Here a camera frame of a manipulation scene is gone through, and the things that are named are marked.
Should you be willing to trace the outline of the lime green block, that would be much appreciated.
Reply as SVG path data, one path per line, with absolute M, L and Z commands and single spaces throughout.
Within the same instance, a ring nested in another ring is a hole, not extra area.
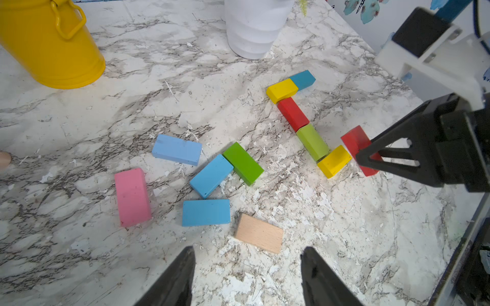
M 324 142 L 312 124 L 300 128 L 296 132 L 296 135 L 315 162 L 318 163 L 330 153 L 329 146 Z

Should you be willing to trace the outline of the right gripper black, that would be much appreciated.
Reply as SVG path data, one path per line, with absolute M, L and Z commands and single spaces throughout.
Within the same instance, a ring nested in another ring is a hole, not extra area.
M 446 98 L 439 116 L 442 141 L 436 144 L 442 178 L 433 144 L 440 131 L 439 100 L 424 102 L 371 140 L 356 154 L 357 163 L 431 187 L 462 184 L 470 193 L 488 193 L 489 106 L 472 110 L 456 94 Z

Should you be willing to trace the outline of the red block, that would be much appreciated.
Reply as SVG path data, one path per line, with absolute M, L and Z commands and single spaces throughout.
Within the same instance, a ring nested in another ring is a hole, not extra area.
M 361 126 L 356 126 L 352 130 L 344 134 L 341 139 L 353 159 L 355 159 L 356 163 L 356 155 L 360 152 L 361 149 L 365 149 L 371 144 L 371 140 L 368 138 Z M 371 158 L 378 161 L 383 161 L 379 153 L 374 154 Z M 360 169 L 366 177 L 370 177 L 379 172 L 379 170 L 363 166 L 360 166 Z
M 279 101 L 277 106 L 281 114 L 286 118 L 289 125 L 295 132 L 310 123 L 308 118 L 292 98 L 286 98 Z

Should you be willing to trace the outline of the teal block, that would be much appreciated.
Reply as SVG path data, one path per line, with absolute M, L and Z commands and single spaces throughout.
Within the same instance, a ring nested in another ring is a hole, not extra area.
M 290 77 L 291 81 L 298 87 L 298 91 L 312 86 L 316 78 L 309 70 L 302 71 Z

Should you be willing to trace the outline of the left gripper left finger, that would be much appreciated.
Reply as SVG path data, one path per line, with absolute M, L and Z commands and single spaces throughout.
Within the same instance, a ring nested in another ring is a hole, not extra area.
M 134 306 L 191 305 L 195 266 L 195 250 L 187 246 Z

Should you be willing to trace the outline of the pink block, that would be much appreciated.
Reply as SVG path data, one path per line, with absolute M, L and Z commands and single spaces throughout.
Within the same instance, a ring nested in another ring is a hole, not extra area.
M 116 196 L 121 226 L 128 228 L 152 218 L 144 172 L 135 168 L 116 173 Z

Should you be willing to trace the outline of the natural wood block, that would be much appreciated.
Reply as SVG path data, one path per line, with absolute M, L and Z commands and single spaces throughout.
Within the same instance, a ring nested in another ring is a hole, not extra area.
M 234 238 L 265 251 L 279 254 L 282 247 L 283 233 L 284 231 L 277 226 L 247 214 L 240 214 Z

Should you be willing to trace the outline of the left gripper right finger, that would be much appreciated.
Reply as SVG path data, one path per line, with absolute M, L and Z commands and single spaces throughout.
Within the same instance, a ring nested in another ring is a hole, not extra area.
M 362 306 L 313 247 L 301 255 L 301 273 L 306 306 Z

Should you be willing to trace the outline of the yellow block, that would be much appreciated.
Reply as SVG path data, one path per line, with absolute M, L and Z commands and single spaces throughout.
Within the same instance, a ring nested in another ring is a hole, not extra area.
M 333 178 L 340 172 L 352 159 L 350 153 L 340 145 L 330 154 L 317 163 L 322 173 L 328 178 Z
M 298 92 L 299 88 L 291 79 L 283 80 L 267 88 L 266 94 L 274 104 L 290 98 Z

